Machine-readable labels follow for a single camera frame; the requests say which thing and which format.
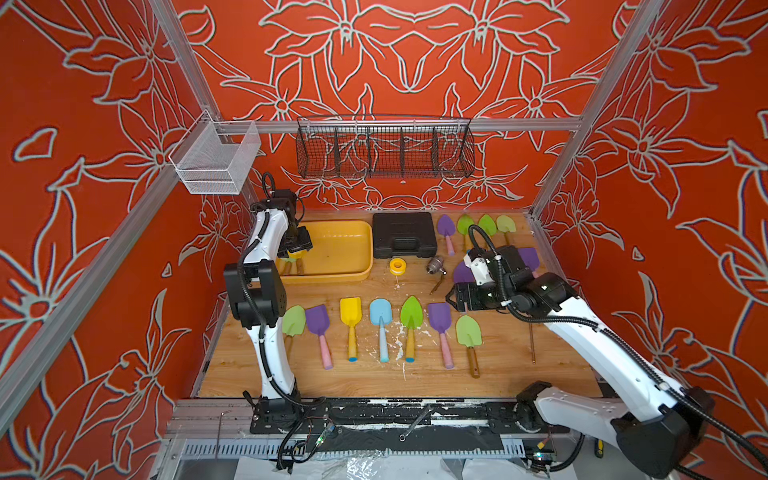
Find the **pink handled tool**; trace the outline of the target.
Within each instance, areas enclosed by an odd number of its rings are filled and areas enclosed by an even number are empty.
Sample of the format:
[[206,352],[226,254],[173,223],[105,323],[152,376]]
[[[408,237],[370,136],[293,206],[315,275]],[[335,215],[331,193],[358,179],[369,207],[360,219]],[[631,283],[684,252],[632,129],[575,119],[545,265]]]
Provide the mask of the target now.
[[452,279],[455,284],[459,284],[459,283],[474,284],[475,283],[475,278],[471,269],[464,262],[459,262],[456,265],[456,267],[453,270]]

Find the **small green shovel wooden handle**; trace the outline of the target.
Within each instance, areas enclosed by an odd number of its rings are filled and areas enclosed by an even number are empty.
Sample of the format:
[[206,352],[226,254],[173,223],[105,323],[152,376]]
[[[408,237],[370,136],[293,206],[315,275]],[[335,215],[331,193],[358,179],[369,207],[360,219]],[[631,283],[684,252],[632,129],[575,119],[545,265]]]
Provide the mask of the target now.
[[415,333],[423,323],[423,310],[421,303],[415,296],[409,296],[400,309],[400,321],[406,328],[407,339],[405,347],[405,359],[413,363],[416,356]]

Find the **purple square shovel pink handle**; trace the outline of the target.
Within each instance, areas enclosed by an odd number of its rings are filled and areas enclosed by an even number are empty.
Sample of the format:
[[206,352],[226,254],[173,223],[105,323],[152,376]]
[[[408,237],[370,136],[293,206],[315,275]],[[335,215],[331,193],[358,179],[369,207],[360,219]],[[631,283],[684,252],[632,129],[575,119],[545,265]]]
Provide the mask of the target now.
[[535,277],[538,277],[538,269],[541,266],[541,262],[537,250],[534,247],[524,247],[519,248],[518,253],[526,267],[531,270]]

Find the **light green shovel blade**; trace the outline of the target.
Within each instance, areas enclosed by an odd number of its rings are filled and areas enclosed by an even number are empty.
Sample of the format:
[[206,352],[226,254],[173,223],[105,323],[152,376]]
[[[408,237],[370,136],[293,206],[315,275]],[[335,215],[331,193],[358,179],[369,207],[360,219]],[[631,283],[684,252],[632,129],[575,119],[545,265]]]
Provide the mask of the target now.
[[306,328],[305,309],[300,305],[290,307],[283,317],[282,332],[286,355],[289,356],[294,340],[302,335]]

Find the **blue shovel white handle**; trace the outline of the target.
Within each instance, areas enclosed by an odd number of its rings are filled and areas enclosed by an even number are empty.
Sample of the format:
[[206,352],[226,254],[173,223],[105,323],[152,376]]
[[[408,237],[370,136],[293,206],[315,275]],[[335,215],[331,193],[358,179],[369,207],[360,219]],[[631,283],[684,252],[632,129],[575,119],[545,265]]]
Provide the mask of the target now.
[[386,299],[375,299],[369,306],[370,319],[379,331],[379,359],[382,363],[389,362],[389,347],[386,327],[392,322],[392,306]]

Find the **purple shovel blade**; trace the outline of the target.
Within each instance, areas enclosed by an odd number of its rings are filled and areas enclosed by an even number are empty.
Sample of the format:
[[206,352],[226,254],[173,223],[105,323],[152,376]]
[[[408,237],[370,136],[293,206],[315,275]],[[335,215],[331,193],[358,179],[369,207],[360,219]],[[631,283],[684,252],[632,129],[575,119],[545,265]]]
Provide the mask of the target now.
[[305,311],[306,326],[318,337],[321,359],[325,370],[333,368],[331,352],[325,337],[330,326],[330,319],[325,305],[318,305]]

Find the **yellow shovel yellow handle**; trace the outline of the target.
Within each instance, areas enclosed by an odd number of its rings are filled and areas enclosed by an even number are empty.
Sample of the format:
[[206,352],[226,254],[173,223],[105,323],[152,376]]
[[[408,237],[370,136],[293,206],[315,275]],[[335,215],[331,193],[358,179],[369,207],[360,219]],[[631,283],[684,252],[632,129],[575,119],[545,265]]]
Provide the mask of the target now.
[[348,327],[348,360],[358,359],[356,326],[362,319],[362,301],[360,297],[347,297],[340,300],[340,318]]

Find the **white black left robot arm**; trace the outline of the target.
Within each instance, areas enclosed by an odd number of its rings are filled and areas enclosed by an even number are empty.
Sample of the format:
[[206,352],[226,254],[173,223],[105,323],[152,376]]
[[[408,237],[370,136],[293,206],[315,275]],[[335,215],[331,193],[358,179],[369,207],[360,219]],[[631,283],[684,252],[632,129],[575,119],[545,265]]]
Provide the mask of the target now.
[[261,177],[264,198],[250,206],[254,230],[237,262],[224,268],[230,310],[248,334],[257,356],[261,391],[246,394],[254,414],[273,425],[288,425],[307,408],[291,371],[282,327],[287,291],[277,261],[301,256],[312,249],[301,224],[303,205],[297,193],[279,189],[270,173]]

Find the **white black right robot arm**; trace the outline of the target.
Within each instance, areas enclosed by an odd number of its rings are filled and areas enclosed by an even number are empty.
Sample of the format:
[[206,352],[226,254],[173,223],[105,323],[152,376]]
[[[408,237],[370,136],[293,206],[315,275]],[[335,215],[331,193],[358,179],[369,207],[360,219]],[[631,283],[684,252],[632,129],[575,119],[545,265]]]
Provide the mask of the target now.
[[477,224],[467,229],[471,250],[464,257],[474,277],[458,283],[446,299],[458,311],[506,312],[528,325],[544,325],[568,343],[611,387],[607,400],[569,394],[537,381],[517,398],[519,417],[531,430],[560,425],[618,448],[650,478],[696,472],[683,460],[701,443],[708,427],[749,453],[761,466],[766,455],[750,440],[715,418],[714,399],[686,387],[641,356],[590,308],[562,277],[535,276],[516,247],[496,246]]

